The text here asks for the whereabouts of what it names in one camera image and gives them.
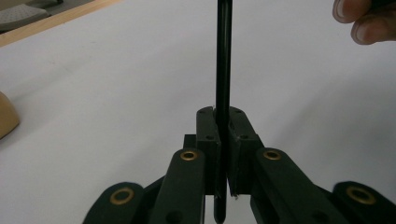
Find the beige object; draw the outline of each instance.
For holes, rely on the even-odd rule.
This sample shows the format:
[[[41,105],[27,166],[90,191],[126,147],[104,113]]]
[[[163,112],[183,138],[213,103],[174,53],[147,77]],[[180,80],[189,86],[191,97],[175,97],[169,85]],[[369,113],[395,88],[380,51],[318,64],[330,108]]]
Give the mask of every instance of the beige object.
[[[20,118],[12,103],[0,92],[0,139],[20,124]]]
[[[16,30],[9,31],[5,34],[0,35],[0,47],[24,39],[25,37],[28,37],[30,35],[35,35],[42,31],[48,30],[54,26],[63,24],[67,21],[71,21],[90,12],[94,12],[100,8],[108,7],[119,1],[120,0],[94,0],[85,5],[75,7],[60,14],[48,17],[44,20],[37,21],[29,25],[22,26],[21,28],[18,28]]]

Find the white surface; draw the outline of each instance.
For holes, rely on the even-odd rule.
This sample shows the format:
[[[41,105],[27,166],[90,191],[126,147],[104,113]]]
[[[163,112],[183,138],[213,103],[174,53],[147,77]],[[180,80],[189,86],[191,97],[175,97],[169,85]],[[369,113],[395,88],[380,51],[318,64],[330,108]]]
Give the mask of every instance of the white surface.
[[[81,223],[99,195],[165,174],[215,103],[214,1],[124,1],[0,49],[21,125],[0,140],[0,223]],[[325,189],[396,202],[396,44],[358,46],[331,1],[235,1],[232,105]],[[207,200],[206,223],[214,223]],[[255,223],[248,196],[226,223]]]

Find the hand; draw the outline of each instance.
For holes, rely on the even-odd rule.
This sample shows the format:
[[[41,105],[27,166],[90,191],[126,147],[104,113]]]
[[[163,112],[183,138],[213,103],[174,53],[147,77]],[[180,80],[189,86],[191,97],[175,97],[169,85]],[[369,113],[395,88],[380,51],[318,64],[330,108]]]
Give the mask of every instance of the hand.
[[[341,23],[355,22],[351,36],[358,44],[396,40],[396,3],[370,10],[371,1],[335,0],[332,15]]]

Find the brass insert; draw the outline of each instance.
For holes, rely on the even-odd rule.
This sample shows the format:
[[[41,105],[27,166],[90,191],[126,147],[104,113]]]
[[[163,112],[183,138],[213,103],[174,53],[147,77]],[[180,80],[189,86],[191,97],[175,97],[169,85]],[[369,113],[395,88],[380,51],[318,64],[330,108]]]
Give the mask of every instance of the brass insert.
[[[198,158],[198,153],[194,151],[185,151],[180,154],[180,158],[183,161],[193,161]]]
[[[110,202],[115,205],[122,205],[128,203],[134,197],[134,191],[130,188],[122,188],[116,190],[113,194],[111,194]]]
[[[375,196],[363,188],[349,186],[346,189],[346,194],[347,196],[349,196],[349,198],[355,200],[358,203],[363,203],[368,205],[376,203]]]
[[[263,156],[271,161],[279,161],[281,158],[279,152],[274,150],[265,151]]]

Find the black rod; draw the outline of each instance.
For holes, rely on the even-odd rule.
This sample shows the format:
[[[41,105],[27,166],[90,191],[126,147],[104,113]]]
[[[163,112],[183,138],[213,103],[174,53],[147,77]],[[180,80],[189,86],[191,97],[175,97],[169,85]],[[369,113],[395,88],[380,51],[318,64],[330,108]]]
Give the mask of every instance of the black rod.
[[[218,192],[215,194],[215,220],[223,223],[227,206],[227,150],[230,108],[230,69],[233,0],[218,0],[218,46],[216,80],[216,123],[221,141]]]

